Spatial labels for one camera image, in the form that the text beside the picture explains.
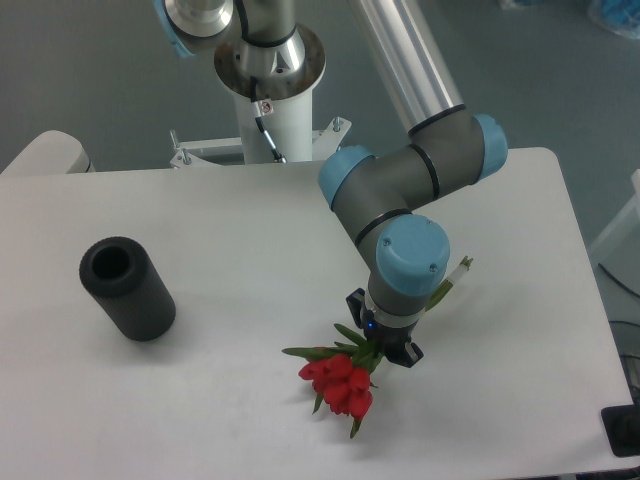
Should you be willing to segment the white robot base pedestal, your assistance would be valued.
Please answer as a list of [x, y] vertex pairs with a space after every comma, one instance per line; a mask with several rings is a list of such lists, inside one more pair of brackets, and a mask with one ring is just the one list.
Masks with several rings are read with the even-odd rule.
[[313, 128], [313, 90], [324, 75], [326, 56], [309, 28], [297, 24], [276, 46], [225, 42], [213, 62], [233, 98], [239, 135], [180, 141], [171, 131], [173, 167], [225, 164], [234, 154], [245, 164], [321, 161], [341, 148], [351, 121], [336, 116], [325, 128]]

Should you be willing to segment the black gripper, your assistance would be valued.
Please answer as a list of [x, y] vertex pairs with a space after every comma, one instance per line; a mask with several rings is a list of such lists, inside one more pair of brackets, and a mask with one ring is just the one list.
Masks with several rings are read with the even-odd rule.
[[365, 290], [357, 288], [346, 298], [354, 324], [364, 331], [367, 339], [375, 340], [385, 358], [392, 364], [412, 368], [423, 359], [424, 353], [412, 340], [412, 332], [421, 313], [394, 316], [382, 310], [363, 307]]

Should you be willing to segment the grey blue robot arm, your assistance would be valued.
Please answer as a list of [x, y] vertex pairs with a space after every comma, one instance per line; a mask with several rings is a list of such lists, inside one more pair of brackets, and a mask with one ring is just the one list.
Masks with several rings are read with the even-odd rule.
[[422, 357], [411, 334], [436, 300], [450, 256], [444, 230], [418, 209], [496, 173], [508, 145], [490, 116], [471, 115], [414, 1], [354, 1], [351, 9], [408, 134], [376, 156], [345, 147], [340, 119], [312, 127], [312, 93], [326, 67], [318, 36], [291, 1], [157, 1], [159, 22], [183, 57], [212, 50], [231, 94], [239, 134], [176, 142], [192, 155], [240, 153], [247, 164], [318, 160], [318, 184], [367, 265], [367, 287], [347, 303], [376, 354], [410, 367]]

